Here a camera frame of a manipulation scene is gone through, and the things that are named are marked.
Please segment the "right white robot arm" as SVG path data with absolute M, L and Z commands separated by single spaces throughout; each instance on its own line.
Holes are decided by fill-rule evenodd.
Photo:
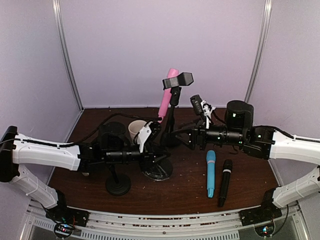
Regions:
M 315 164 L 305 176 L 265 193 L 263 204 L 278 209 L 320 190 L 320 141 L 316 138 L 289 134 L 275 126 L 253 125 L 254 107 L 242 100 L 231 100 L 226 105 L 223 125 L 181 128 L 172 132 L 180 141 L 182 135 L 189 139 L 183 145 L 201 150 L 207 144 L 237 146 L 248 156 L 258 159 L 287 159 Z

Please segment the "taped base microphone stand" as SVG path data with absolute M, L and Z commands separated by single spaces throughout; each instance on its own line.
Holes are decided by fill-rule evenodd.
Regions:
M 168 116 L 169 116 L 170 108 L 174 108 L 175 109 L 178 106 L 179 101 L 180 101 L 180 95 L 181 95 L 182 87 L 189 86 L 193 82 L 194 82 L 193 75 L 191 73 L 188 73 L 188 72 L 179 73 L 178 76 L 176 76 L 176 77 L 166 78 L 166 79 L 164 79 L 162 81 L 163 90 L 170 89 L 171 98 L 170 98 L 170 102 L 169 102 L 169 105 L 168 105 L 166 116 L 164 117 L 162 123 L 160 124 L 161 125 L 161 131 L 157 135 L 157 137 L 153 140 L 158 145 L 161 146 L 160 138 L 161 138 L 161 135 L 162 135 L 163 131 L 165 130 L 165 126 L 166 126 L 167 119 L 168 119 Z M 164 181 L 164 180 L 167 180 L 172 175 L 173 167 L 172 167 L 172 170 L 142 170 L 141 169 L 141 171 L 142 171 L 142 173 L 144 175 L 146 175 L 148 178 L 150 178 L 152 180 Z

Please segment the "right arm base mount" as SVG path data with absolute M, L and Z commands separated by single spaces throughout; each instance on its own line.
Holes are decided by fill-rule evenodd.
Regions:
M 272 238 L 282 230 L 289 216 L 289 206 L 286 205 L 286 215 L 281 226 L 276 226 L 275 219 L 280 218 L 282 208 L 276 206 L 273 201 L 273 194 L 276 188 L 267 190 L 262 198 L 260 206 L 241 210 L 239 218 L 242 226 L 255 225 L 254 229 L 258 236 L 266 239 Z

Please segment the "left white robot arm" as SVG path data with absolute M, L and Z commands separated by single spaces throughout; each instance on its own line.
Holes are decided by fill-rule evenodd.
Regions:
M 0 180 L 17 185 L 27 196 L 38 201 L 50 218 L 67 219 L 71 209 L 65 195 L 49 187 L 26 167 L 26 164 L 60 167 L 91 173 L 107 167 L 111 177 L 105 188 L 113 196 L 122 196 L 131 188 L 127 175 L 116 173 L 117 164 L 138 163 L 141 172 L 155 181 L 168 179 L 173 173 L 167 150 L 154 138 L 161 126 L 156 121 L 144 124 L 133 140 L 126 137 L 125 126 L 116 121 L 102 124 L 90 143 L 41 141 L 18 133 L 16 126 L 7 128 L 0 141 Z

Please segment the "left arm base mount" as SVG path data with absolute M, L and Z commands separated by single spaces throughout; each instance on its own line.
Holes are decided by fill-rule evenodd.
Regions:
M 76 230 L 76 227 L 86 227 L 90 213 L 86 210 L 75 209 L 67 206 L 65 195 L 57 192 L 57 206 L 53 208 L 45 208 L 46 217 L 51 219 L 55 225 L 53 233 L 58 239 L 66 239 L 70 237 Z

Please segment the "pink toy microphone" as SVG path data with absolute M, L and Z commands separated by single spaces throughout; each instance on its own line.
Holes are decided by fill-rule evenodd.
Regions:
M 167 79 L 168 78 L 174 78 L 176 76 L 179 75 L 179 71 L 175 68 L 170 68 L 167 74 Z M 163 97 L 162 97 L 162 101 L 161 101 L 161 105 L 159 107 L 159 111 L 158 111 L 158 117 L 160 118 L 160 120 L 158 121 L 160 124 L 162 123 L 162 121 L 164 120 L 166 114 L 167 114 L 167 110 L 168 110 L 168 106 L 171 100 L 171 89 L 165 89 L 164 93 L 163 93 Z

